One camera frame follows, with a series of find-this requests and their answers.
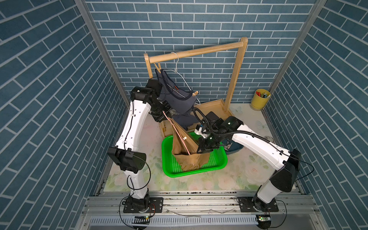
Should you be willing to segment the tan tank top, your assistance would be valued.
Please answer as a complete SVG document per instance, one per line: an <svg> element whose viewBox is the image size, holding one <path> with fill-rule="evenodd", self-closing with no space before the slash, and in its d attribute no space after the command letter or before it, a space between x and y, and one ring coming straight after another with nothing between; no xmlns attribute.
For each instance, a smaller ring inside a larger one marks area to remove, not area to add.
<svg viewBox="0 0 368 230"><path fill-rule="evenodd" d="M176 126L177 130L185 140L185 144L191 155L188 155L185 147L179 140L174 128L173 131L173 143L172 143L172 154L181 166L184 172L199 170L203 165L209 162L210 153L198 154L196 153L198 149L198 143L193 139L193 137L183 129L178 123L176 123L172 118L172 122Z"/></svg>

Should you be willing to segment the pink wire hanger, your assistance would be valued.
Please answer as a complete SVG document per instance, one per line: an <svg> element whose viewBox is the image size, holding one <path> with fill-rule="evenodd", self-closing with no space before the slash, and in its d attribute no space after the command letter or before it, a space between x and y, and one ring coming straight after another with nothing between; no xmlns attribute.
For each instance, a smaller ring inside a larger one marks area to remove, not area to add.
<svg viewBox="0 0 368 230"><path fill-rule="evenodd" d="M186 144L185 144L185 140L183 139L183 137L181 136L181 134L179 133L179 131L177 130L176 126L174 125L174 123L172 122L172 120L166 115L166 113L163 111L164 116L167 118L167 120L171 123L172 127L174 128L179 140L181 141L181 143L183 144L183 146L185 147L188 155L191 155Z"/></svg>

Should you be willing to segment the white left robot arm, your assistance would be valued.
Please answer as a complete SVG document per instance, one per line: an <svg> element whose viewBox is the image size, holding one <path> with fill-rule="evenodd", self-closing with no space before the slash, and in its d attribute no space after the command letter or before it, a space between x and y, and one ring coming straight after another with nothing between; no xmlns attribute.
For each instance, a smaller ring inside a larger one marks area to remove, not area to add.
<svg viewBox="0 0 368 230"><path fill-rule="evenodd" d="M139 152L139 139L148 115L159 123L172 117L172 108L168 102L159 100L162 87L158 80L149 79L145 87L135 87L131 91L129 112L122 135L107 151L107 155L127 177L130 194L125 206L130 213L143 213L150 208L149 182L144 181L142 172L147 164L147 155Z"/></svg>

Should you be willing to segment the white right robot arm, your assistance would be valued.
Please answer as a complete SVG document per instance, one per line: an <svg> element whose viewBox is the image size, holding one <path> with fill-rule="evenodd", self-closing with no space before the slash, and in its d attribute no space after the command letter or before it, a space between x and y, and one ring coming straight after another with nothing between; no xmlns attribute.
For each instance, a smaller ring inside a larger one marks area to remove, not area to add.
<svg viewBox="0 0 368 230"><path fill-rule="evenodd" d="M298 150L289 151L268 141L236 117L230 116L223 120L213 112L205 115L198 108L194 108L193 113L200 122L195 129L195 133L200 136L197 153L212 152L224 140L232 140L262 157L274 168L274 173L252 198L256 211L268 211L278 194L292 190L300 170L301 153Z"/></svg>

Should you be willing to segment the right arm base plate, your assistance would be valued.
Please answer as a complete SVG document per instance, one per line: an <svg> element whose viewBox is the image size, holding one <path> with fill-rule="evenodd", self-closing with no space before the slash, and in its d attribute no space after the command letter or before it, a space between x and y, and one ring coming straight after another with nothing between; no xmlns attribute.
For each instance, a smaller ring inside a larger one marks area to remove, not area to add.
<svg viewBox="0 0 368 230"><path fill-rule="evenodd" d="M270 203L265 203L257 196L240 196L236 198L241 212L279 212L276 200L273 198Z"/></svg>

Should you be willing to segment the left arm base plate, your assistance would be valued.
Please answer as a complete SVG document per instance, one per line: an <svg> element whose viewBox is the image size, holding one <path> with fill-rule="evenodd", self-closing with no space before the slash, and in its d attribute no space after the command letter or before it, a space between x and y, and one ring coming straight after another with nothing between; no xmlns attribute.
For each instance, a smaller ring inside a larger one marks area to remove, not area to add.
<svg viewBox="0 0 368 230"><path fill-rule="evenodd" d="M145 197L143 199L135 199L132 197L124 201L123 213L162 213L163 197Z"/></svg>

